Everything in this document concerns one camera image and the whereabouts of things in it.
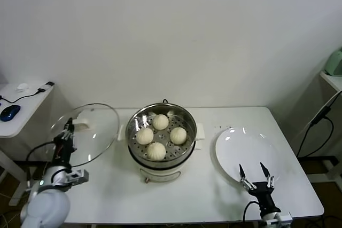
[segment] blue mouse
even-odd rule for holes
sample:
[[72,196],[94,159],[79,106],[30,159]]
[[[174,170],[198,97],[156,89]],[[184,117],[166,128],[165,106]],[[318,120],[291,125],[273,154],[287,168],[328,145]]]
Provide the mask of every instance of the blue mouse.
[[19,105],[11,105],[9,107],[6,107],[2,110],[0,113],[0,120],[1,121],[10,121],[16,116],[16,114],[20,111],[20,106]]

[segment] green appliance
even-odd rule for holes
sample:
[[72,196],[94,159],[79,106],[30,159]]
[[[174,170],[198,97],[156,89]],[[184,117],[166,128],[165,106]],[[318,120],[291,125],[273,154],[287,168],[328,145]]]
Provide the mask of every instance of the green appliance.
[[331,54],[324,69],[331,76],[342,76],[342,48]]

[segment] white shelf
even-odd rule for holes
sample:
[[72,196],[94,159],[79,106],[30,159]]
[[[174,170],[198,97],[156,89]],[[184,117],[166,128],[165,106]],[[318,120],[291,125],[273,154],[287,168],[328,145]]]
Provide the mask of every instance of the white shelf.
[[328,82],[336,91],[342,90],[342,76],[330,76],[325,72],[321,72],[321,77]]
[[[137,110],[117,111],[121,124],[126,125]],[[323,214],[319,198],[267,108],[188,111],[197,123],[203,124],[205,139],[201,141],[202,149],[195,150],[187,160],[179,178],[168,183],[145,184],[126,142],[116,141],[98,159],[80,167],[89,172],[89,181],[67,192],[71,209],[66,222],[159,224],[242,220],[246,204],[254,197],[222,173],[213,155],[217,135],[230,125],[261,131],[284,158],[284,169],[272,194],[282,212],[290,212],[296,218]],[[259,219],[258,206],[251,205],[246,220]]]
[[[17,88],[18,84],[0,84],[0,95],[9,101],[14,101],[19,97],[35,93],[37,89],[40,88],[42,85],[43,84],[31,84],[30,89],[26,92],[16,92],[15,89]],[[43,100],[49,95],[49,93],[52,91],[52,88],[53,87],[51,87],[46,92],[39,93],[32,97],[24,98],[16,102],[14,105],[20,105],[21,109],[11,121],[0,121],[0,138],[16,136],[38,109]],[[5,100],[0,100],[0,103],[0,112],[2,112],[4,108],[12,105],[7,103]]]

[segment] steamed bun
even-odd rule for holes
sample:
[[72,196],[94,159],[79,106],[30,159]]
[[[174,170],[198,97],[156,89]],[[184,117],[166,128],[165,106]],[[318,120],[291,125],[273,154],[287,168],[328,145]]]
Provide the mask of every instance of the steamed bun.
[[165,146],[161,143],[152,143],[147,148],[147,157],[150,160],[163,160],[166,155]]
[[167,118],[167,116],[163,114],[159,114],[154,117],[152,124],[155,129],[163,130],[163,129],[166,129],[167,126],[169,125],[169,119]]
[[184,144],[186,141],[186,130],[184,128],[174,128],[170,133],[170,140],[174,144]]
[[137,142],[142,145],[149,144],[153,140],[153,131],[150,128],[141,128],[137,133]]

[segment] white wall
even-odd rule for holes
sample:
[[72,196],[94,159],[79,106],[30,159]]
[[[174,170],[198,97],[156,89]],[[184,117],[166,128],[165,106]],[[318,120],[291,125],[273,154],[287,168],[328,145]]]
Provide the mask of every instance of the white wall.
[[10,82],[56,82],[55,97],[72,106],[142,107],[164,98],[185,107],[268,106],[291,137],[322,104],[316,75],[342,45],[341,7],[0,0],[0,67]]

